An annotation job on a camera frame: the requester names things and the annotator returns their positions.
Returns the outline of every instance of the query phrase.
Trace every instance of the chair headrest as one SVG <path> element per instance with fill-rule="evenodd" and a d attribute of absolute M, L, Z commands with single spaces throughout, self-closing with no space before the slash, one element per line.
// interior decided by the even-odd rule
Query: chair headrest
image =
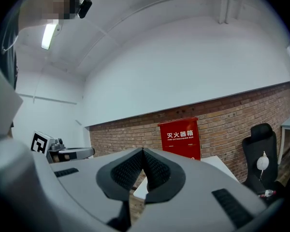
<path fill-rule="evenodd" d="M 267 123 L 251 127 L 250 132 L 251 132 L 250 137 L 251 142 L 260 141 L 273 135 L 273 129 Z"/>

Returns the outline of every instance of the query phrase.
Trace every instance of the black rubber pad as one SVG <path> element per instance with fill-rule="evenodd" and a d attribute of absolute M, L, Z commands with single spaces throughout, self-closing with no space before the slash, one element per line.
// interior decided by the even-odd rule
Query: black rubber pad
<path fill-rule="evenodd" d="M 253 219 L 253 216 L 226 189 L 212 191 L 212 194 L 237 229 Z"/>
<path fill-rule="evenodd" d="M 65 170 L 56 171 L 56 172 L 54 172 L 54 174 L 56 175 L 57 178 L 59 178 L 59 177 L 63 177 L 65 175 L 73 174 L 73 173 L 76 173 L 76 172 L 78 172 L 78 169 L 76 169 L 76 168 L 68 168 L 68 169 L 65 169 Z"/>

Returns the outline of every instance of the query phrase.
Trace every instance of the white wall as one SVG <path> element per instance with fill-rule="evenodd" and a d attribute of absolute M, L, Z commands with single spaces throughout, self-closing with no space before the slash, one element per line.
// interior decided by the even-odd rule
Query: white wall
<path fill-rule="evenodd" d="M 34 130 L 62 138 L 67 147 L 88 145 L 88 130 L 76 121 L 84 81 L 21 51 L 16 92 L 23 99 L 14 118 L 13 137 L 30 146 Z"/>
<path fill-rule="evenodd" d="M 147 31 L 87 78 L 85 126 L 290 81 L 290 62 L 259 26 L 196 17 Z"/>

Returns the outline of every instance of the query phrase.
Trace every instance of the floor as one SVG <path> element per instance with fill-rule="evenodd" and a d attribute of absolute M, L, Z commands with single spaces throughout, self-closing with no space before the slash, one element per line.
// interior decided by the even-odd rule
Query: floor
<path fill-rule="evenodd" d="M 286 186 L 290 177 L 290 150 L 285 153 L 281 163 L 278 167 L 278 178 L 277 180 Z M 134 191 L 130 191 L 130 217 L 131 223 L 135 223 L 136 220 L 141 216 L 145 206 L 144 200 L 133 196 Z"/>

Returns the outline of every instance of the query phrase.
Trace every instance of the black office chair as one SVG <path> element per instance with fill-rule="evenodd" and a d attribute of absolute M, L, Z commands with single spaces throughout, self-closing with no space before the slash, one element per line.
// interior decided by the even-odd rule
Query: black office chair
<path fill-rule="evenodd" d="M 268 199 L 271 203 L 284 193 L 284 186 L 276 181 L 278 176 L 276 134 L 267 123 L 256 125 L 250 131 L 251 136 L 242 142 L 248 168 L 247 179 L 243 184 L 258 195 L 264 194 L 268 189 L 275 190 L 276 195 Z M 264 151 L 269 159 L 269 165 L 263 171 L 260 180 L 261 170 L 257 168 L 257 161 Z"/>

